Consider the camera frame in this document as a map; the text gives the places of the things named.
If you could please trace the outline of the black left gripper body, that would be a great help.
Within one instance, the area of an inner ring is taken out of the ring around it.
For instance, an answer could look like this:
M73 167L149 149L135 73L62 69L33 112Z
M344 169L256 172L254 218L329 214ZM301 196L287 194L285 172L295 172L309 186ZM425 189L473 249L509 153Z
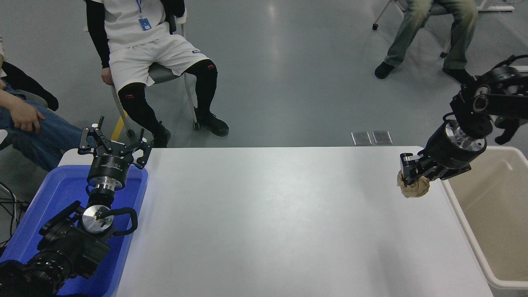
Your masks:
M94 155L87 175L90 185L101 184L104 180L113 180L114 184L125 185L132 156L114 156L109 153Z

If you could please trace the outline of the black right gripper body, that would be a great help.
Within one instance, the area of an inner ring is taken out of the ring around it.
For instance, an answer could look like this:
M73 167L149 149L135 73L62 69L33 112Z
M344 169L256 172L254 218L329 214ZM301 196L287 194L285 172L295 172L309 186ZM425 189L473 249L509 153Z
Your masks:
M485 138L470 137L458 123L443 123L418 154L419 172L439 172L443 168L468 172L475 158L486 150Z

